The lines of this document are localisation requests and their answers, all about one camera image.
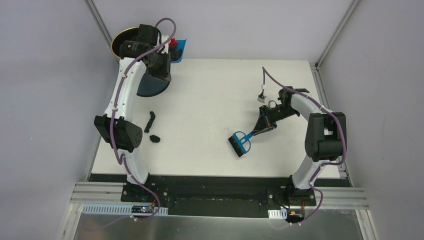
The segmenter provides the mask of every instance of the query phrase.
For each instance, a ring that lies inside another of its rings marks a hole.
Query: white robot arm
[[[138,34],[121,44],[119,72],[112,97],[103,116],[96,116],[94,119],[94,125],[103,139],[111,143],[111,146],[114,140],[119,164],[122,164],[125,158],[127,180],[133,184],[138,184],[133,177],[144,184],[149,176],[146,160],[136,149],[142,141],[143,131],[132,123],[133,102],[137,98],[142,81],[169,82],[171,80],[169,48],[167,43],[162,44],[168,38],[166,35],[161,35],[156,27],[141,24]],[[134,62],[138,56],[159,45],[163,47]],[[110,124],[113,113],[112,140]]]
[[[241,157],[250,149],[246,150],[244,147],[244,144],[250,143],[250,138],[275,129],[277,121],[293,115],[302,115],[308,121],[304,143],[306,156],[298,170],[288,178],[281,196],[276,197],[280,198],[282,205],[306,203],[307,206],[314,206],[316,202],[312,188],[315,180],[325,165],[335,161],[343,153],[343,143],[337,123],[326,112],[337,118],[343,136],[346,136],[346,117],[342,112],[332,112],[322,106],[318,107],[311,100],[306,89],[285,87],[278,92],[278,95],[281,104],[275,107],[263,105],[259,108],[259,118],[252,132],[242,138],[238,138],[236,132],[228,140],[237,155]],[[264,97],[261,93],[258,100],[262,102]]]

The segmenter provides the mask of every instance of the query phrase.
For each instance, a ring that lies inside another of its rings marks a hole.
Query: black object
[[[342,112],[333,112],[339,120],[344,139],[346,141],[346,116]],[[328,129],[332,133],[325,135],[324,130]],[[342,139],[337,129],[335,120],[321,113],[312,113],[309,115],[305,138],[306,154],[314,162],[320,160],[335,161],[342,155]]]
[[[169,48],[169,53],[170,53],[171,61],[177,61],[183,55],[183,50],[178,49],[177,46],[175,45]]]
[[[133,214],[152,214],[155,211],[155,207],[150,205],[134,205],[131,208]]]
[[[161,141],[161,138],[160,138],[160,137],[158,137],[158,136],[156,136],[156,135],[150,135],[150,141],[151,141],[152,143],[157,144],[157,143],[159,143],[159,142]]]
[[[295,224],[295,223],[298,223],[298,222],[303,221],[304,219],[305,219],[305,215],[304,214],[302,214],[302,216],[295,216],[295,215],[287,214],[286,221],[288,223]]]
[[[229,144],[231,144],[232,149],[234,149],[235,153],[239,158],[245,154],[242,150],[242,146],[240,146],[240,144],[237,142],[236,137],[234,135],[228,138],[228,142]]]
[[[312,188],[298,189],[293,183],[293,176],[288,178],[283,192],[281,193],[279,202],[285,206],[301,206],[302,201],[305,206],[316,206],[315,193]]]
[[[155,120],[155,118],[156,118],[155,113],[153,111],[150,111],[150,119],[148,120],[147,125],[144,129],[145,133],[147,133],[147,134],[149,133],[150,128],[152,127],[152,124],[153,124],[153,121]]]
[[[136,58],[153,49],[161,35],[154,26],[140,24],[127,29],[112,41],[111,48],[116,56]],[[138,86],[137,95],[153,97],[165,91],[171,82],[171,54],[152,52],[142,59],[147,69]]]
[[[124,182],[121,195],[123,202],[151,203],[154,197],[140,186]],[[91,181],[116,180],[110,174],[92,174]],[[169,176],[149,175],[145,186],[157,193],[169,215],[213,216],[240,218],[268,218],[268,210],[279,210],[287,177],[223,177],[223,176]],[[317,187],[350,187],[347,179],[319,178]],[[294,198],[291,205],[298,205]],[[307,201],[305,206],[315,206]]]
[[[305,88],[297,88],[295,90],[301,93],[309,93],[309,91]],[[278,100],[280,100],[281,104],[277,104],[275,107],[269,107],[266,105],[259,107],[259,118],[257,119],[256,125],[252,131],[254,136],[276,129],[277,121],[279,120],[283,120],[293,115],[300,116],[299,112],[294,110],[290,105],[293,93],[283,88],[278,92],[278,95]]]
[[[110,134],[111,118],[106,115],[95,116],[94,125],[106,143],[111,143]],[[143,130],[129,122],[123,117],[115,119],[113,123],[113,136],[115,139],[116,148],[127,150],[132,153],[142,142]]]

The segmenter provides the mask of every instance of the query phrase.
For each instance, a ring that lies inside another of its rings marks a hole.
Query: aluminum frame
[[[94,3],[93,0],[84,0],[84,2],[85,2],[85,5],[87,6],[87,9],[90,11],[91,16],[93,17],[93,20],[95,24],[97,25],[98,30],[100,31],[101,35],[103,36],[104,40],[107,43],[107,46],[109,47],[112,43],[112,36],[109,33],[109,30],[106,27],[105,22],[103,21],[103,18],[96,7],[96,4]]]
[[[84,204],[113,205],[145,205],[148,202],[122,202],[121,194],[124,183],[114,182],[77,182],[73,190],[66,217],[60,231],[59,239],[72,240],[78,227],[78,222]],[[374,223],[365,192],[358,187],[318,187],[324,199],[320,209],[356,210],[359,226],[365,240],[377,240]]]
[[[326,60],[327,56],[329,55],[329,52],[333,48],[333,46],[336,44],[337,40],[339,39],[340,34],[345,29],[346,25],[348,24],[349,20],[351,19],[352,15],[358,8],[359,4],[362,0],[352,0],[350,2],[349,7],[347,8],[346,12],[344,13],[343,17],[341,18],[340,22],[338,23],[337,27],[335,28],[334,33],[332,34],[330,41],[328,41],[327,46],[325,46],[324,51],[322,52],[321,56],[319,57],[318,61],[316,62],[316,68],[320,70],[321,65]]]

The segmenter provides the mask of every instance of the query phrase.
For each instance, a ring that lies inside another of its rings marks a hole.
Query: white wall
[[[170,17],[184,57],[316,62],[351,0],[94,0],[112,37]],[[170,33],[172,25],[160,26]]]
[[[364,0],[321,69],[382,240],[424,239],[424,1]]]
[[[0,1],[0,239],[56,239],[117,63],[82,0]]]

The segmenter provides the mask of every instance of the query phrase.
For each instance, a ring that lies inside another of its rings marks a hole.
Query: purple cable
[[[337,130],[338,130],[338,132],[339,132],[339,134],[340,134],[340,138],[341,138],[341,161],[340,162],[335,162],[335,163],[333,163],[333,162],[325,162],[325,163],[323,163],[323,164],[321,164],[317,169],[316,169],[316,171],[312,174],[312,177],[309,179],[309,186],[314,190],[314,191],[317,191],[317,192],[319,192],[319,194],[321,194],[321,198],[319,199],[319,203],[318,203],[318,205],[316,206],[316,208],[312,211],[312,213],[311,214],[309,214],[307,217],[305,217],[305,219],[303,219],[302,221],[300,221],[299,222],[299,224],[300,223],[303,223],[305,220],[307,220],[307,219],[309,219],[313,214],[315,214],[317,211],[318,211],[318,209],[320,209],[320,207],[321,207],[321,204],[323,204],[323,198],[324,198],[324,195],[323,195],[323,191],[321,191],[321,190],[319,190],[318,188],[316,188],[316,187],[314,187],[312,184],[311,184],[311,182],[314,180],[314,178],[320,173],[320,171],[321,171],[321,168],[322,167],[324,167],[324,166],[326,166],[326,165],[333,165],[333,166],[338,166],[338,165],[342,165],[344,162],[345,162],[345,160],[346,160],[346,140],[345,140],[345,135],[344,135],[344,133],[343,133],[343,129],[342,129],[342,125],[340,124],[340,121],[339,121],[339,119],[334,115],[334,114],[332,114],[330,111],[328,111],[328,110],[326,110],[318,101],[316,101],[315,99],[313,99],[312,97],[310,97],[310,96],[308,96],[308,95],[306,95],[306,94],[304,94],[304,93],[302,93],[302,92],[298,92],[298,91],[296,91],[296,90],[294,90],[294,89],[291,89],[291,88],[289,88],[289,87],[286,87],[286,86],[284,86],[284,85],[282,85],[281,83],[279,83],[275,78],[273,78],[269,73],[268,73],[268,71],[265,69],[265,67],[262,67],[262,70],[263,70],[263,83],[265,84],[265,74],[266,75],[268,75],[268,77],[272,80],[272,81],[274,81],[277,85],[279,85],[280,87],[282,87],[283,89],[285,89],[285,90],[287,90],[287,91],[289,91],[289,92],[291,92],[291,93],[294,93],[294,94],[299,94],[299,95],[301,95],[302,97],[304,97],[304,98],[307,98],[307,99],[309,99],[309,100],[311,100],[317,107],[319,107],[319,109],[321,109],[321,111],[323,111],[324,113],[326,113],[326,114],[328,114],[330,117],[332,117],[333,119],[334,119],[334,121],[335,121],[335,124],[337,125]]]
[[[120,158],[119,154],[118,154],[118,149],[117,149],[117,145],[115,143],[115,136],[114,136],[114,122],[115,122],[115,114],[117,111],[117,106],[118,106],[118,99],[119,99],[119,95],[121,93],[121,88],[122,85],[124,84],[124,80],[128,74],[128,72],[130,71],[131,67],[138,62],[139,60],[141,60],[142,58],[144,58],[145,56],[153,53],[154,51],[159,50],[160,48],[162,48],[163,46],[165,46],[165,44],[169,43],[171,41],[171,39],[173,38],[173,36],[175,35],[175,32],[177,31],[177,25],[175,23],[174,20],[172,20],[169,17],[164,17],[161,20],[159,20],[155,27],[157,27],[161,22],[168,20],[173,24],[173,31],[171,33],[171,35],[168,37],[167,40],[165,40],[164,42],[162,42],[161,44],[159,44],[158,46],[148,50],[147,52],[141,54],[140,56],[136,57],[129,65],[128,67],[125,69],[125,71],[123,72],[123,77],[120,79],[119,82],[119,86],[118,89],[116,90],[116,96],[115,96],[115,102],[113,103],[113,109],[112,109],[112,116],[110,117],[110,125],[109,125],[109,132],[110,132],[110,142],[112,144],[112,148],[113,148],[113,152],[115,153],[115,157],[116,160],[118,161],[119,165],[122,165],[122,159]]]

